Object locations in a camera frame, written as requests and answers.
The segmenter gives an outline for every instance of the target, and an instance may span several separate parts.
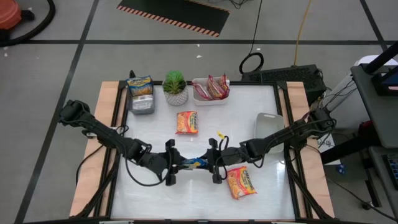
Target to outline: white plastic container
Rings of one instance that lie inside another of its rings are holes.
[[[220,78],[221,77],[213,77],[216,82],[218,82]],[[208,78],[195,78],[192,80],[192,83],[199,83],[206,89],[207,80]],[[192,90],[193,100],[197,106],[224,105],[228,101],[228,97],[222,100],[205,100],[194,88],[192,88]]]
[[[259,113],[254,124],[254,138],[265,138],[285,128],[284,118],[281,115]],[[280,153],[284,145],[273,147],[269,153]]]

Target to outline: white bowl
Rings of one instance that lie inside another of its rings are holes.
[[[213,77],[214,81],[218,82],[221,77]],[[201,84],[204,89],[207,91],[207,80],[208,78],[195,78],[192,80],[192,83]],[[228,97],[222,100],[206,100],[199,95],[199,93],[192,88],[193,91],[193,100],[197,106],[210,106],[210,105],[224,105],[228,101]]]

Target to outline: wooden table frame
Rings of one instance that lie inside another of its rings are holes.
[[[291,110],[292,120],[301,119],[302,116],[309,111],[307,104],[307,96],[301,82],[287,82],[285,83],[285,90],[279,89],[279,94],[275,93],[275,98],[279,99],[280,107],[277,106],[278,112],[284,117],[285,125],[289,125],[288,111]],[[127,89],[120,85],[120,82],[103,82],[98,97],[98,102],[95,111],[95,117],[105,125],[111,126],[113,121],[114,126],[120,126],[126,121],[126,110],[127,110]],[[285,101],[289,100],[290,104],[286,107]],[[317,142],[314,139],[308,139],[308,145],[317,148]],[[94,139],[89,139],[85,157],[91,154],[95,149],[100,146],[99,142]],[[79,213],[84,206],[91,199],[93,194],[98,189],[98,183],[101,180],[101,171],[106,169],[110,170],[111,165],[115,158],[115,149],[101,150],[88,159],[81,167],[79,182],[76,187],[75,196],[72,203],[70,215],[76,215]],[[319,205],[327,212],[330,216],[334,217],[333,207],[331,205],[330,195],[328,186],[326,183],[325,173],[323,171],[322,161],[320,159],[319,152],[316,152],[310,147],[305,147],[300,152],[303,175],[305,176],[305,182],[307,189],[313,195]],[[90,216],[108,216],[112,207],[113,194],[112,188],[116,181],[108,186],[103,194],[100,205],[97,206],[95,213],[91,212]],[[315,213],[311,212],[310,209],[306,209],[305,200],[303,199],[301,191],[295,188],[297,194],[298,210],[295,211],[296,218],[310,218],[313,214],[316,218]]]

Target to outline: black hose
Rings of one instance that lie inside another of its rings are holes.
[[[54,15],[55,15],[54,2],[52,0],[47,0],[47,2],[49,3],[49,6],[50,6],[49,13],[35,29],[32,29],[30,32],[28,32],[20,37],[17,37],[15,39],[0,41],[0,47],[7,47],[7,46],[21,44],[27,40],[30,40],[31,38],[33,38],[34,36],[36,36],[37,34],[42,32],[51,23],[52,19],[54,18]]]

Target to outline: white pot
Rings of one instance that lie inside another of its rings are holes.
[[[182,90],[181,93],[176,94],[176,95],[166,93],[165,91],[163,91],[163,92],[164,92],[164,96],[166,97],[167,102],[174,106],[183,105],[188,100],[188,85],[185,85],[184,90]]]

